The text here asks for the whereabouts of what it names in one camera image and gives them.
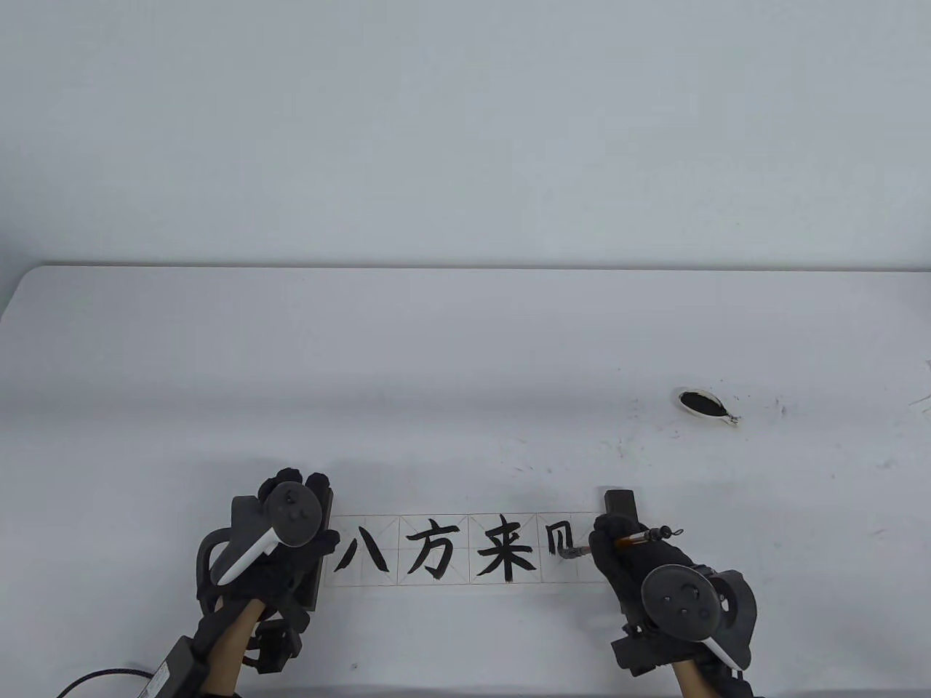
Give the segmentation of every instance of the ink stain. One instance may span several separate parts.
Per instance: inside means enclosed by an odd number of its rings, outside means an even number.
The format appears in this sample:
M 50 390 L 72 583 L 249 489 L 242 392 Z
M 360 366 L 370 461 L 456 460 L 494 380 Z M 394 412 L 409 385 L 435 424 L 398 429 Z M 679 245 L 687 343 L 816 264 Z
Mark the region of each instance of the ink stain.
M 676 400 L 681 407 L 696 417 L 719 419 L 734 426 L 740 421 L 739 417 L 727 411 L 727 408 L 716 396 L 704 390 L 679 390 L 676 394 Z

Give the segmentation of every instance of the chinese character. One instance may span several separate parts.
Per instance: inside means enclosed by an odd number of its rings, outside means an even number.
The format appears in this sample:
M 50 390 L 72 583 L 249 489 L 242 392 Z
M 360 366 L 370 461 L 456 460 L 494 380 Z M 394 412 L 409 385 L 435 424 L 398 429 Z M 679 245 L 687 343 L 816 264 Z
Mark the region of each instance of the chinese character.
M 529 545 L 513 545 L 512 543 L 520 537 L 519 534 L 514 532 L 520 528 L 520 524 L 517 521 L 508 522 L 504 514 L 499 514 L 498 516 L 501 517 L 501 526 L 485 531 L 485 535 L 491 539 L 494 547 L 479 550 L 479 555 L 484 557 L 494 555 L 494 560 L 492 560 L 492 564 L 479 572 L 476 576 L 480 577 L 482 574 L 488 574 L 491 571 L 497 570 L 501 563 L 504 562 L 505 582 L 513 582 L 514 571 L 511 567 L 512 565 L 517 565 L 525 570 L 536 570 L 536 567 L 534 567 L 530 561 L 516 555 L 516 553 L 531 553 L 533 549 Z M 495 536 L 501 536 L 501 540 L 499 541 Z
M 413 536 L 407 536 L 409 541 L 419 541 L 424 540 L 424 547 L 420 550 L 420 555 L 417 556 L 417 559 L 413 561 L 411 568 L 408 570 L 408 574 L 411 574 L 417 568 L 424 564 L 426 556 L 434 548 L 439 548 L 442 546 L 443 554 L 439 559 L 439 564 L 436 567 L 425 567 L 424 569 L 430 574 L 433 575 L 434 579 L 442 579 L 443 575 L 446 573 L 446 568 L 450 566 L 450 559 L 452 558 L 452 542 L 449 538 L 437 538 L 437 540 L 432 540 L 433 536 L 445 535 L 446 533 L 458 533 L 458 526 L 440 526 L 432 518 L 429 518 L 430 530 L 424 530 L 420 533 L 414 533 Z
M 546 547 L 549 550 L 550 555 L 556 555 L 556 541 L 553 540 L 553 532 L 559 536 L 559 547 L 562 548 L 562 532 L 566 532 L 566 547 L 571 548 L 573 546 L 573 527 L 569 525 L 568 521 L 557 521 L 551 526 L 546 527 Z
M 382 551 L 378 549 L 378 545 L 375 544 L 375 539 L 371 537 L 371 533 L 361 526 L 358 527 L 358 532 L 362 536 L 362 542 L 365 543 L 366 550 L 369 551 L 369 557 L 371 557 L 371 561 L 375 563 L 375 567 L 382 572 L 387 572 L 388 564 L 385 562 L 385 556 L 382 555 Z M 339 570 L 349 567 L 352 558 L 356 556 L 357 549 L 358 541 L 353 538 L 352 543 L 346 548 L 346 552 L 343 554 L 343 559 L 340 560 L 340 564 L 338 564 L 333 571 L 338 572 Z

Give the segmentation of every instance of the white table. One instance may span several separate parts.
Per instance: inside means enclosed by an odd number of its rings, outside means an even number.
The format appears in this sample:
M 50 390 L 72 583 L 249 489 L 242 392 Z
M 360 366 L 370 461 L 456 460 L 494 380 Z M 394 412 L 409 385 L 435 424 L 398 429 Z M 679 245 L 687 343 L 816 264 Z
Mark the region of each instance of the white table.
M 4 693 L 156 665 L 195 628 L 199 539 L 284 464 L 335 514 L 631 487 L 750 581 L 757 693 L 927 690 L 929 357 L 925 274 L 40 268 L 0 322 Z M 673 693 L 616 667 L 621 624 L 597 584 L 327 587 L 241 692 Z

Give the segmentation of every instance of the human arm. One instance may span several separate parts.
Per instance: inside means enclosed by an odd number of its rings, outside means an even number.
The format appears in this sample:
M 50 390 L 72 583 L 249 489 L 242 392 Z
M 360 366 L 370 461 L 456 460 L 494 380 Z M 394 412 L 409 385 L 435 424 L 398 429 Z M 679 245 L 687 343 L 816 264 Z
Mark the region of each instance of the human arm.
M 207 657 L 210 673 L 204 685 L 201 686 L 202 693 L 221 696 L 231 696 L 236 693 L 242 657 L 249 646 L 252 630 L 259 622 L 259 616 L 264 610 L 265 604 L 254 598 L 213 646 Z
M 712 689 L 705 677 L 698 671 L 698 666 L 692 660 L 686 662 L 673 662 L 672 671 L 679 681 L 679 690 L 682 698 L 720 698 Z

